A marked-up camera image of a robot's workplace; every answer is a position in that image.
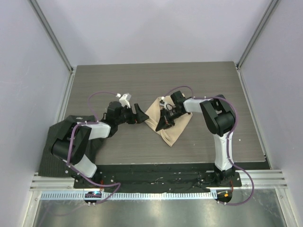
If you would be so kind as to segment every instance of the gray panel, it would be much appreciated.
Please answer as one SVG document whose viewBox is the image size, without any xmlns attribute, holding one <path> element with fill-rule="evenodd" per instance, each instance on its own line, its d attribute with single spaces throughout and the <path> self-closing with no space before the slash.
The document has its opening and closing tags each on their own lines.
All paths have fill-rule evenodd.
<svg viewBox="0 0 303 227">
<path fill-rule="evenodd" d="M 191 86 L 197 97 L 224 94 L 231 100 L 239 112 L 239 126 L 233 137 L 234 160 L 264 161 L 233 62 L 78 66 L 66 116 L 91 114 L 87 97 L 100 90 L 129 92 L 131 102 L 139 103 L 146 111 L 158 96 L 179 85 Z M 182 92 L 190 96 L 186 88 Z M 91 101 L 102 116 L 113 100 L 114 96 L 99 95 Z M 214 162 L 214 158 L 213 136 L 202 115 L 194 114 L 171 148 L 145 123 L 120 125 L 118 132 L 106 140 L 97 154 L 96 164 Z"/>
<path fill-rule="evenodd" d="M 243 201 L 249 194 L 249 190 L 236 190 L 232 201 Z M 83 203 L 40 201 L 34 227 L 286 227 L 275 190 L 267 189 L 255 190 L 248 203 L 236 207 L 214 200 L 108 201 L 64 217 L 46 212 L 62 215 Z"/>
</svg>

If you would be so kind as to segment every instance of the towel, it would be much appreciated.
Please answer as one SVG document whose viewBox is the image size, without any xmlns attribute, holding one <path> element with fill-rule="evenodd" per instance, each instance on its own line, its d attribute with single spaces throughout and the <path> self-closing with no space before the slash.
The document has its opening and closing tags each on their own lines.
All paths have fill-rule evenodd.
<svg viewBox="0 0 303 227">
<path fill-rule="evenodd" d="M 179 138 L 179 136 L 181 135 L 181 133 L 187 126 L 189 120 L 192 117 L 192 113 L 184 114 L 181 117 L 175 119 L 175 126 L 172 126 L 169 129 L 165 129 L 165 130 L 162 129 L 160 131 L 156 131 L 156 127 L 157 127 L 159 119 L 160 119 L 160 105 L 159 105 L 160 100 L 161 100 L 161 97 L 158 97 L 153 102 L 153 104 L 150 106 L 150 108 L 148 108 L 148 110 L 146 111 L 146 114 L 150 118 L 148 120 L 146 120 L 145 123 L 147 123 L 147 125 L 154 132 L 159 134 L 169 146 L 172 146 L 177 141 L 177 139 Z M 174 105 L 170 96 L 166 96 L 164 98 L 164 101 L 171 105 Z"/>
</svg>

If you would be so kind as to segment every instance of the gray tabletop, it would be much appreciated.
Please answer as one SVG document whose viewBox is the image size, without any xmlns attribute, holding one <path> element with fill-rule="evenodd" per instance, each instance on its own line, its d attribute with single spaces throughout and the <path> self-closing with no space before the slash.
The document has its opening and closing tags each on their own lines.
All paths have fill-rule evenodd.
<svg viewBox="0 0 303 227">
<path fill-rule="evenodd" d="M 106 90 L 130 93 L 131 103 L 145 112 L 153 101 L 171 88 L 188 85 L 196 97 L 223 94 L 236 107 L 239 124 L 232 141 L 236 162 L 264 161 L 264 155 L 233 62 L 191 62 L 78 66 L 66 115 L 91 115 L 87 98 Z M 186 88 L 181 90 L 187 97 Z M 91 103 L 100 116 L 111 95 L 97 95 Z M 214 139 L 202 115 L 195 113 L 173 147 L 145 123 L 119 125 L 118 132 L 106 139 L 96 164 L 196 163 L 214 162 Z"/>
</svg>

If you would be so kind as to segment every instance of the white backdrop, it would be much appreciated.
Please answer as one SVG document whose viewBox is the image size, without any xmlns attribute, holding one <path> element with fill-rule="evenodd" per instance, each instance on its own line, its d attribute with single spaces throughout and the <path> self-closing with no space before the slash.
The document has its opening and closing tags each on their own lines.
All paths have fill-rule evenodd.
<svg viewBox="0 0 303 227">
<path fill-rule="evenodd" d="M 73 66 L 238 62 L 270 0 L 38 0 Z"/>
<path fill-rule="evenodd" d="M 270 162 L 303 217 L 303 1 L 281 1 L 242 66 Z"/>
<path fill-rule="evenodd" d="M 18 227 L 69 72 L 28 1 L 0 18 L 0 225 Z"/>
</svg>

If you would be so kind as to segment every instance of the beige cloth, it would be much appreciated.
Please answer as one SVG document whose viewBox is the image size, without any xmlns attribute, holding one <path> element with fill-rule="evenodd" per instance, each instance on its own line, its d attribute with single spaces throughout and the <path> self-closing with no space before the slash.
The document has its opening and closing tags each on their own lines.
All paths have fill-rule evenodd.
<svg viewBox="0 0 303 227">
<path fill-rule="evenodd" d="M 147 125 L 154 132 L 159 134 L 168 145 L 172 146 L 177 141 L 177 139 L 179 138 L 179 136 L 187 126 L 189 120 L 192 117 L 192 113 L 184 114 L 181 117 L 175 119 L 175 126 L 172 126 L 169 129 L 166 130 L 162 129 L 160 131 L 155 131 L 160 119 L 160 105 L 159 105 L 160 100 L 161 97 L 158 97 L 150 106 L 150 108 L 148 108 L 148 110 L 146 111 L 146 114 L 150 118 L 146 120 L 145 123 L 147 123 Z M 164 101 L 171 105 L 174 105 L 170 96 L 166 96 Z"/>
</svg>

